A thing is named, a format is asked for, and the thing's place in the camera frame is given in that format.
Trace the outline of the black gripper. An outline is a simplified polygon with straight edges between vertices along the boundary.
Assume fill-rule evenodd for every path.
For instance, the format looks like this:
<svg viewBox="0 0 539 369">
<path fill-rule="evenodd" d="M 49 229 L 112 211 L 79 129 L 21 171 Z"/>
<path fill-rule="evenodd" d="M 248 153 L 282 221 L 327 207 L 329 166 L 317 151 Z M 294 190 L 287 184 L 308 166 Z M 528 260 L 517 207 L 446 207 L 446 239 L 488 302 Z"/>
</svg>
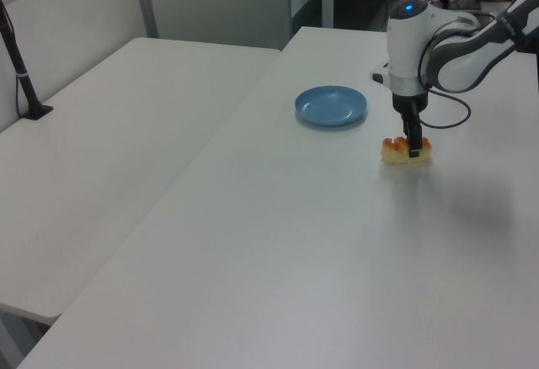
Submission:
<svg viewBox="0 0 539 369">
<path fill-rule="evenodd" d="M 412 96 L 392 94 L 392 107 L 401 115 L 403 132 L 408 138 L 408 155 L 417 158 L 422 149 L 420 113 L 428 105 L 428 93 Z"/>
</svg>

